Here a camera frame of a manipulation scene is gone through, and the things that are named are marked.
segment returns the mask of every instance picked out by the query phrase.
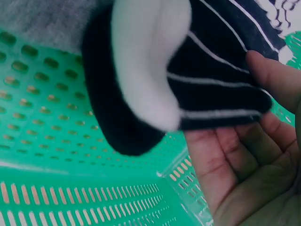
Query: plastic basket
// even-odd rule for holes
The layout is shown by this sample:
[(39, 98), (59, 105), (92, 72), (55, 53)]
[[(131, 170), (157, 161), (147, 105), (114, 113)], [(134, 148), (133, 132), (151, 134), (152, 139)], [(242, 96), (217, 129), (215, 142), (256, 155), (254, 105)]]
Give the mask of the plastic basket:
[[(300, 40), (287, 37), (296, 68)], [(109, 147), (79, 56), (0, 30), (0, 77), (1, 226), (213, 224), (181, 133), (142, 157)], [(294, 124), (277, 103), (273, 111)]]

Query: white stripe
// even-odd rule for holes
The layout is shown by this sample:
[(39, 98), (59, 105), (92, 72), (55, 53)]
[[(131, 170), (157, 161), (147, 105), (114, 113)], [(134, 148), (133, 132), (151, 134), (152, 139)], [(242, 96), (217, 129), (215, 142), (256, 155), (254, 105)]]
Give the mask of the white stripe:
[(207, 6), (212, 12), (214, 12), (225, 24), (226, 26), (233, 32), (233, 34), (235, 35), (235, 37), (237, 38), (237, 40), (239, 41), (239, 43), (241, 44), (242, 48), (244, 49), (245, 52), (247, 52), (248, 50), (246, 49), (246, 46), (244, 44), (244, 42), (241, 40), (241, 38), (239, 37), (239, 35), (236, 33), (236, 31), (233, 29), (233, 27), (231, 27), (231, 25), (224, 19), (222, 18), (221, 15), (219, 15), (219, 13), (212, 8), (207, 2), (205, 2), (205, 0), (200, 0), (205, 6)]
[(214, 54), (213, 52), (210, 51), (210, 49), (208, 49), (201, 41), (200, 39), (198, 39), (198, 37), (192, 33), (191, 31), (188, 32), (188, 36), (202, 49), (204, 50), (209, 56), (211, 56), (213, 59), (223, 63), (223, 64), (226, 64), (226, 65), (229, 65), (230, 67), (234, 68), (235, 70), (237, 71), (240, 71), (240, 72), (244, 72), (244, 73), (247, 73), (249, 74), (249, 72), (247, 70), (244, 70), (242, 68), (239, 68), (239, 67), (236, 67), (234, 66), (233, 64), (231, 64), (230, 62), (220, 58), (219, 56), (217, 56), (216, 54)]
[(258, 28), (259, 32), (262, 34), (263, 38), (265, 39), (265, 41), (268, 43), (268, 45), (271, 47), (271, 49), (275, 52), (279, 52), (278, 49), (276, 49), (273, 44), (270, 42), (270, 40), (268, 39), (268, 37), (265, 35), (265, 33), (263, 32), (262, 28), (260, 27), (259, 23), (251, 16), (251, 14), (249, 14), (243, 7), (241, 7), (241, 5), (239, 5), (235, 0), (229, 0), (233, 5), (235, 5), (238, 9), (240, 9), (240, 11), (242, 11), (250, 20), (252, 20), (252, 22), (256, 25), (256, 27)]
[(182, 110), (182, 117), (192, 120), (225, 119), (244, 116), (260, 116), (261, 113), (256, 110), (214, 110), (214, 111), (186, 111)]
[(240, 88), (240, 87), (251, 87), (254, 89), (257, 89), (255, 86), (250, 85), (246, 82), (226, 82), (216, 79), (209, 79), (209, 78), (192, 78), (192, 77), (183, 77), (177, 74), (169, 73), (168, 78), (185, 82), (185, 83), (191, 83), (191, 84), (198, 84), (198, 85), (216, 85), (216, 86), (223, 86), (223, 87), (229, 87), (229, 88)]

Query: sock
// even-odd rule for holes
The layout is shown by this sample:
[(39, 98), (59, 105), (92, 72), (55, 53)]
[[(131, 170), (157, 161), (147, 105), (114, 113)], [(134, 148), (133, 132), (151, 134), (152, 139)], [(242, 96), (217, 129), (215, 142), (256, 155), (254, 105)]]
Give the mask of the sock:
[(88, 26), (82, 54), (103, 134), (140, 155), (168, 131), (258, 121), (272, 101), (246, 52), (278, 60), (283, 48), (255, 1), (117, 0)]

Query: gray sock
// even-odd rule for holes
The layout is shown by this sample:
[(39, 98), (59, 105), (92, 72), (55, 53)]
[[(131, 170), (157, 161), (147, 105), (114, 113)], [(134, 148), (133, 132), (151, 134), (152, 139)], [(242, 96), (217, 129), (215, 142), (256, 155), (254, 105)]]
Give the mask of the gray sock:
[(0, 0), (0, 28), (25, 41), (80, 53), (94, 13), (113, 0)]

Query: hand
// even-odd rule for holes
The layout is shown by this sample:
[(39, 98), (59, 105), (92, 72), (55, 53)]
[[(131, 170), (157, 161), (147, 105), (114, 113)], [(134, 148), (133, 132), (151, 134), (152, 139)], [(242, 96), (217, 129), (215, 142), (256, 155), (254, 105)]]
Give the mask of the hand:
[(191, 160), (214, 225), (299, 226), (301, 71), (254, 51), (247, 62), (256, 80), (296, 114), (296, 130), (268, 113), (252, 125), (187, 132)]

